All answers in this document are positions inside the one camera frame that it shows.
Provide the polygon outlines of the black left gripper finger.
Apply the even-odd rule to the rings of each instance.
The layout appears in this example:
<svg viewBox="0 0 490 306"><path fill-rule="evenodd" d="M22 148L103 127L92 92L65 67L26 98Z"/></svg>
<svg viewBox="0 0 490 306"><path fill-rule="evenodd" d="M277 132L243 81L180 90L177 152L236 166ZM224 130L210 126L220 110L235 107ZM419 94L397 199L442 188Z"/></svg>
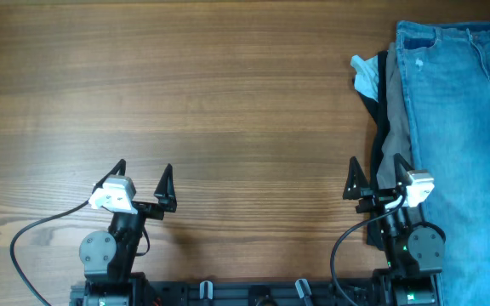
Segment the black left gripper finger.
<svg viewBox="0 0 490 306"><path fill-rule="evenodd" d="M100 179L93 187L93 191L96 191L98 188L102 186L102 184L111 176L111 175L121 175L123 176L126 173L126 165L127 162L124 159L118 161L118 163L102 178Z"/></svg>
<svg viewBox="0 0 490 306"><path fill-rule="evenodd" d="M154 196L158 199L158 205L166 212L175 212L177 199L174 189L173 166L169 163L159 180Z"/></svg>

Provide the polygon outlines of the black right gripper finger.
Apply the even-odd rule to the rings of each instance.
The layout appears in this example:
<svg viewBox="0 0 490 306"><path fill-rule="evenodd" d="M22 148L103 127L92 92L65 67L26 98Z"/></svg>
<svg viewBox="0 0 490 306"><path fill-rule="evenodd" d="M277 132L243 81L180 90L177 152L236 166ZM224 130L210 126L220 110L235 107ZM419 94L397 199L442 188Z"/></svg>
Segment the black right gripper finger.
<svg viewBox="0 0 490 306"><path fill-rule="evenodd" d="M393 156L397 186L408 186L412 183L411 175L414 168L404 159L400 153Z"/></svg>
<svg viewBox="0 0 490 306"><path fill-rule="evenodd" d="M359 161L353 156L349 161L348 175L343 191L344 200L359 200L373 195Z"/></svg>

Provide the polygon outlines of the light blue denim jeans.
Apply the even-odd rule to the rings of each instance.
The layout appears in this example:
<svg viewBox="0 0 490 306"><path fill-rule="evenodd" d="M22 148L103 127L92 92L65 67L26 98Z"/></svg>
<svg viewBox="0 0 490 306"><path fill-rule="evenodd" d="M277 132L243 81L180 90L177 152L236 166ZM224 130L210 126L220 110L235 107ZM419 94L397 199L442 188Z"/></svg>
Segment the light blue denim jeans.
<svg viewBox="0 0 490 306"><path fill-rule="evenodd" d="M446 305L490 305L490 22L401 21L396 54L424 216L446 234Z"/></svg>

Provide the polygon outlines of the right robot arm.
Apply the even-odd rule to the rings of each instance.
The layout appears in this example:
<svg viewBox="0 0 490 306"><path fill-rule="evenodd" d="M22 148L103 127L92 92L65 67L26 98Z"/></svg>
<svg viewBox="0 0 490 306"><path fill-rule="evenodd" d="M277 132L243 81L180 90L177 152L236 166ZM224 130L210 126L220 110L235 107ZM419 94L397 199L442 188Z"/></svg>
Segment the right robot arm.
<svg viewBox="0 0 490 306"><path fill-rule="evenodd" d="M348 229L338 242L363 226L377 228L387 267L376 269L364 284L348 280L344 285L333 277L337 293L350 305L438 305L435 284L442 272L446 235L424 220L420 205L433 191L434 178L416 170L400 155L394 155L396 185L371 187L355 157L349 162L343 198L357 200L357 213L369 219Z"/></svg>

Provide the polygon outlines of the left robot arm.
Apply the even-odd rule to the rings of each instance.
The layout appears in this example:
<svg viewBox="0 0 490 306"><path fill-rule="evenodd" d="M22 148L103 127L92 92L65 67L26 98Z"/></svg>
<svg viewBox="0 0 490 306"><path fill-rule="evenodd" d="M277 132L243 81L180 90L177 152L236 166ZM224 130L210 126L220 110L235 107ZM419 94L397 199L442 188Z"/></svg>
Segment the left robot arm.
<svg viewBox="0 0 490 306"><path fill-rule="evenodd" d="M145 222L162 220L177 208L173 167L168 164L153 193L157 201L136 201L133 180L125 175L126 161L118 164L95 186L88 204L112 213L106 230L87 235L79 247L85 283L74 286L71 306L161 305L162 298L143 272L132 271L134 260L144 256L138 247L147 239Z"/></svg>

